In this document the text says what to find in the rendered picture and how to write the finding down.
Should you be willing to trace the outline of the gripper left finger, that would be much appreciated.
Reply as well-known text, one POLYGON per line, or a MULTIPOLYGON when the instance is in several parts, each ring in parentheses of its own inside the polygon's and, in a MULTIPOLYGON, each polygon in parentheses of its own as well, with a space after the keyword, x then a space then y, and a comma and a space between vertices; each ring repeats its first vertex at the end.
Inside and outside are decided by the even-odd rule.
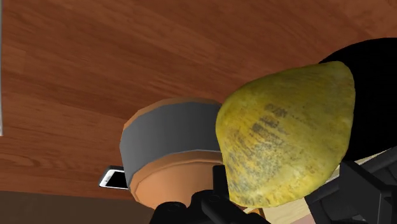
POLYGON ((213 189, 192 195, 191 203, 164 202, 149 224, 270 224, 257 213, 245 213, 229 200, 224 165, 212 168, 213 189))

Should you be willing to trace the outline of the black round object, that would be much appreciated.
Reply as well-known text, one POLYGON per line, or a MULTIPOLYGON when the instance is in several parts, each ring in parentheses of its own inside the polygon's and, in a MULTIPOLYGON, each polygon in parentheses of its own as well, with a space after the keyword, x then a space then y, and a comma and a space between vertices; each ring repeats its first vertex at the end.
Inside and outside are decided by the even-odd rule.
POLYGON ((346 46, 321 62, 341 61, 354 78, 356 101, 346 160, 397 146, 397 38, 346 46))

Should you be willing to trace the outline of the yellow lemon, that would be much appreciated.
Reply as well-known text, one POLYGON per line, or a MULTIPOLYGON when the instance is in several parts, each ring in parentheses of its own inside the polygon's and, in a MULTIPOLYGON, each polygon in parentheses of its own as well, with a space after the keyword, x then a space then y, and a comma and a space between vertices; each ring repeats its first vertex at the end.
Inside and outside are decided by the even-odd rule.
POLYGON ((277 207, 323 185, 347 152, 355 96, 339 61, 270 74, 229 95, 216 137, 230 200, 277 207))

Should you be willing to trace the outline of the orange pot with grey band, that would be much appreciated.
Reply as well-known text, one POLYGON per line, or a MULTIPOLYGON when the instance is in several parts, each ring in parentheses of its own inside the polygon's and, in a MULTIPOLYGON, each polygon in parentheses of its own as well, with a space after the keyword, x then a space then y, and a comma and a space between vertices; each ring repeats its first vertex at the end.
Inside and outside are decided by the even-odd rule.
POLYGON ((212 188, 212 168, 222 163, 215 123, 221 104, 210 99, 164 99, 138 110, 124 125, 120 154, 134 199, 156 208, 191 204, 212 188))

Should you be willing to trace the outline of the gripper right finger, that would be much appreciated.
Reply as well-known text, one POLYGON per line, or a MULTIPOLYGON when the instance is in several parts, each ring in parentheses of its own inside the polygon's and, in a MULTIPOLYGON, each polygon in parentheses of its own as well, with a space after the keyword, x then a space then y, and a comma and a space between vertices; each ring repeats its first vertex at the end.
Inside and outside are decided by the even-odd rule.
POLYGON ((397 151, 343 161, 339 176, 305 201, 317 224, 397 224, 397 151))

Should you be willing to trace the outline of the white smartphone with black screen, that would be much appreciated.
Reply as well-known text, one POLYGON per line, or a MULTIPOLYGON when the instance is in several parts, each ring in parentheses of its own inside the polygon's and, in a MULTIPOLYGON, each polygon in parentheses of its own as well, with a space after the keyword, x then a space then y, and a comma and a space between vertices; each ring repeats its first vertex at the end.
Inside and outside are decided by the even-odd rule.
POLYGON ((99 179, 98 186, 101 188, 128 190, 124 168, 117 165, 108 166, 99 179))

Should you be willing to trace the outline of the pale wooden board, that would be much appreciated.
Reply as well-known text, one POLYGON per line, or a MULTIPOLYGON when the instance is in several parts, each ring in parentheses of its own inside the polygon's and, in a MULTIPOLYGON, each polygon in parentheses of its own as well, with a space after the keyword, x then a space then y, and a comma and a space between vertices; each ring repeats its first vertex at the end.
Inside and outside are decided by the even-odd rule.
MULTIPOLYGON (((397 146, 356 162, 386 184, 397 185, 397 146)), ((260 213, 271 224, 331 224, 333 221, 358 221, 363 218, 345 201, 338 190, 339 170, 315 192, 285 205, 247 208, 247 213, 260 213)))

